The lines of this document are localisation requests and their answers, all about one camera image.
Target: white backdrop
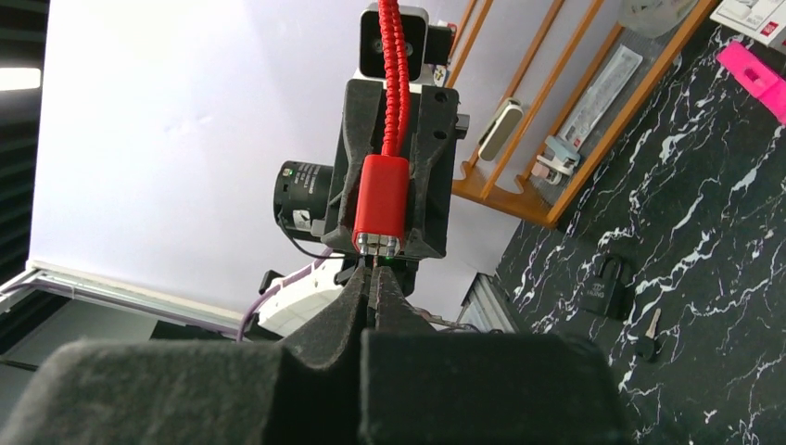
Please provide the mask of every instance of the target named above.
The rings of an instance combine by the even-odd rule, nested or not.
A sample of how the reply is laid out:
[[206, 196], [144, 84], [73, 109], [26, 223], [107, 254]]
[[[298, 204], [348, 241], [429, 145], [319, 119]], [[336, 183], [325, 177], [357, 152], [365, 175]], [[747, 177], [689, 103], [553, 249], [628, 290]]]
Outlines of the white backdrop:
[[[402, 3], [424, 6], [433, 21], [458, 22], [465, 7]], [[472, 116], [457, 159], [471, 153], [549, 3], [495, 2], [457, 84]], [[267, 269], [302, 266], [308, 259], [273, 221], [273, 183], [287, 159], [332, 163], [367, 5], [54, 0], [31, 259], [235, 311]], [[564, 34], [533, 65], [540, 77], [588, 5], [566, 2]], [[599, 26], [608, 30], [615, 9], [606, 9]], [[597, 46], [605, 32], [596, 33]], [[533, 79], [524, 97], [542, 82]], [[517, 224], [454, 198], [449, 257], [424, 262], [415, 302], [458, 313], [475, 272], [493, 273]]]

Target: black cylindrical camera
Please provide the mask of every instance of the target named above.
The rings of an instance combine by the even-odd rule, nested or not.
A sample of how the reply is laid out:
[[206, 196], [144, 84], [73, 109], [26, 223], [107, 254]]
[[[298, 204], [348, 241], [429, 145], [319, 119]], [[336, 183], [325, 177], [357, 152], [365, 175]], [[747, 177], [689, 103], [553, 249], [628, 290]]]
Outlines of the black cylindrical camera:
[[288, 160], [273, 192], [273, 217], [287, 235], [320, 242], [333, 167]]

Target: wooden rod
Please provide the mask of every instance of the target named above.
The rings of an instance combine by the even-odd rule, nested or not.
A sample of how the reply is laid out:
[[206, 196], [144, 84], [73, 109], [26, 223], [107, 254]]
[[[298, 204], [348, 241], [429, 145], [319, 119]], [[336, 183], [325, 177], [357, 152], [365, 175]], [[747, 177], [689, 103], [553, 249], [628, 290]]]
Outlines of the wooden rod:
[[587, 156], [581, 168], [573, 176], [573, 180], [560, 195], [559, 199], [557, 199], [557, 202], [554, 203], [554, 206], [549, 212], [549, 221], [556, 221], [562, 216], [564, 210], [567, 208], [568, 204], [570, 204], [570, 201], [576, 197], [584, 183], [586, 183], [592, 173], [595, 172], [595, 169], [600, 165], [603, 157], [609, 152], [614, 142], [625, 129], [625, 126], [630, 122], [630, 119], [644, 103], [644, 100], [650, 96], [650, 93], [653, 91], [658, 81], [666, 74], [666, 71], [671, 68], [674, 57], [679, 54], [679, 51], [682, 50], [682, 47], [685, 46], [688, 39], [696, 32], [696, 28], [704, 22], [710, 11], [715, 7], [715, 4], [715, 2], [699, 2], [688, 17], [685, 18], [663, 53], [655, 60], [653, 67], [650, 68], [650, 71], [641, 83], [639, 83], [639, 86], [633, 92], [633, 95], [631, 95], [625, 106], [622, 107], [619, 114], [617, 114], [616, 119], [609, 126], [609, 129], [601, 140], [598, 141], [595, 149]]
[[456, 51], [456, 47], [459, 45], [459, 41], [462, 40], [462, 34], [464, 33], [464, 28], [466, 28], [466, 24], [469, 21], [469, 18], [472, 17], [472, 11], [475, 10], [475, 5], [477, 5], [477, 0], [469, 0], [467, 4], [467, 8], [464, 10], [464, 15], [462, 16], [462, 21], [459, 22], [458, 28], [456, 28], [456, 35], [453, 37], [453, 46], [450, 48], [450, 56], [453, 57], [453, 53]]
[[[616, 42], [616, 39], [617, 37], [619, 37], [620, 32], [622, 32], [622, 27], [619, 26], [618, 24], [612, 28], [611, 32], [609, 32], [609, 35], [606, 37], [606, 40], [603, 42], [601, 47], [598, 49], [598, 52], [595, 54], [595, 58], [587, 67], [587, 71], [584, 72], [584, 76], [582, 76], [581, 80], [578, 81], [578, 85], [576, 85], [576, 88], [573, 90], [573, 94], [571, 94], [570, 98], [567, 99], [567, 102], [565, 103], [563, 110], [560, 112], [560, 115], [557, 117], [556, 121], [554, 121], [554, 125], [551, 126], [551, 129], [549, 130], [549, 135], [555, 135], [557, 134], [557, 132], [560, 131], [560, 128], [562, 128], [565, 120], [567, 120], [567, 117], [570, 115], [571, 111], [573, 111], [573, 108], [576, 106], [576, 103], [578, 103], [578, 100], [581, 98], [581, 95], [583, 95], [584, 92], [587, 91], [587, 87], [590, 86], [590, 81], [592, 81], [592, 78], [595, 76], [595, 73], [598, 71], [598, 68], [601, 67], [603, 60], [606, 58], [606, 55], [608, 54], [609, 50], [611, 50], [612, 46]], [[520, 181], [525, 181], [526, 178], [529, 177], [530, 172], [532, 172], [532, 167], [535, 166], [535, 161], [538, 158], [537, 155], [542, 155], [545, 150], [546, 150], [546, 143], [544, 141], [543, 144], [540, 145], [540, 149], [536, 153], [536, 156], [532, 157], [532, 159], [526, 165], [524, 171], [521, 173], [521, 177], [519, 179]]]
[[450, 70], [450, 77], [448, 78], [448, 84], [445, 85], [446, 87], [452, 88], [456, 83], [456, 79], [459, 78], [459, 73], [462, 72], [464, 62], [466, 61], [467, 56], [469, 56], [469, 52], [472, 50], [472, 45], [475, 44], [475, 38], [480, 32], [480, 28], [483, 27], [483, 22], [486, 20], [488, 11], [491, 9], [491, 5], [493, 3], [494, 0], [483, 0], [483, 6], [480, 7], [480, 12], [477, 13], [477, 19], [475, 20], [475, 23], [473, 23], [472, 28], [469, 30], [467, 43], [464, 45], [464, 48], [462, 48], [462, 53], [456, 59], [455, 64], [451, 63], [453, 69]]
[[576, 47], [578, 43], [581, 42], [581, 39], [584, 37], [584, 33], [587, 32], [587, 28], [590, 27], [592, 20], [595, 19], [595, 15], [598, 14], [598, 10], [601, 9], [603, 4], [603, 0], [592, 0], [592, 4], [587, 9], [587, 12], [584, 13], [584, 17], [581, 18], [581, 21], [578, 23], [578, 27], [573, 34], [570, 36], [570, 41], [568, 41], [567, 46], [563, 49], [562, 54], [560, 54], [560, 58], [557, 59], [556, 65], [554, 68], [551, 69], [549, 73], [548, 80], [540, 87], [540, 91], [538, 91], [538, 95], [535, 96], [535, 100], [532, 102], [532, 105], [529, 108], [529, 111], [526, 113], [526, 117], [524, 117], [524, 121], [519, 125], [518, 130], [513, 135], [513, 140], [505, 147], [505, 151], [502, 153], [502, 158], [500, 162], [494, 167], [494, 171], [486, 181], [486, 185], [483, 186], [483, 190], [480, 192], [480, 197], [486, 199], [488, 194], [491, 193], [491, 190], [494, 188], [494, 185], [497, 183], [497, 179], [500, 178], [502, 174], [502, 170], [504, 170], [505, 165], [511, 160], [511, 156], [513, 152], [518, 147], [519, 142], [521, 142], [521, 138], [524, 136], [524, 133], [529, 128], [529, 125], [532, 124], [532, 121], [535, 119], [535, 116], [538, 115], [538, 111], [543, 106], [543, 103], [546, 102], [546, 98], [549, 96], [549, 92], [557, 83], [557, 80], [562, 74], [565, 65], [567, 65], [568, 60], [570, 57], [573, 56], [573, 52], [576, 51]]
[[[524, 75], [526, 71], [529, 70], [529, 65], [532, 64], [532, 60], [535, 58], [535, 55], [540, 50], [540, 45], [543, 43], [543, 40], [546, 39], [546, 35], [549, 33], [549, 29], [551, 25], [554, 23], [554, 20], [557, 18], [557, 14], [559, 14], [560, 9], [563, 7], [564, 0], [554, 0], [551, 2], [551, 7], [549, 11], [546, 13], [546, 17], [540, 23], [540, 27], [538, 28], [538, 32], [535, 34], [535, 37], [532, 39], [532, 43], [529, 45], [529, 48], [524, 54], [524, 57], [521, 59], [521, 63], [518, 66], [518, 70], [513, 75], [511, 79], [511, 83], [508, 85], [508, 89], [505, 90], [505, 94], [502, 96], [500, 103], [497, 105], [499, 108], [502, 105], [502, 102], [505, 101], [508, 97], [513, 96], [518, 86], [521, 84], [521, 81], [524, 80]], [[472, 157], [469, 158], [469, 165], [474, 167], [477, 164], [478, 159], [478, 152], [480, 151], [480, 145], [475, 147], [475, 151], [472, 152]]]

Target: metal key blade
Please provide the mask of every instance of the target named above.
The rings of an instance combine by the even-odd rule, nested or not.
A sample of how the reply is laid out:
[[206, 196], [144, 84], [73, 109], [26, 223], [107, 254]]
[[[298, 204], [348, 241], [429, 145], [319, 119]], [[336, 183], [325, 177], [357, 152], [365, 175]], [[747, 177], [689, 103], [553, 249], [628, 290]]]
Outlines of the metal key blade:
[[647, 329], [647, 332], [644, 334], [646, 337], [655, 338], [656, 331], [658, 329], [658, 320], [661, 318], [661, 308], [655, 310], [655, 314], [653, 315], [653, 320], [650, 322], [650, 327]]

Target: white box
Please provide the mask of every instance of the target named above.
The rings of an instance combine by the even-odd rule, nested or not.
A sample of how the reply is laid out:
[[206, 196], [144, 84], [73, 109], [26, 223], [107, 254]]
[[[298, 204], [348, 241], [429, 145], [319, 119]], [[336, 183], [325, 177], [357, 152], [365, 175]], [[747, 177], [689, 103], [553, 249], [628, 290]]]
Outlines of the white box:
[[786, 0], [724, 0], [710, 19], [786, 53]]

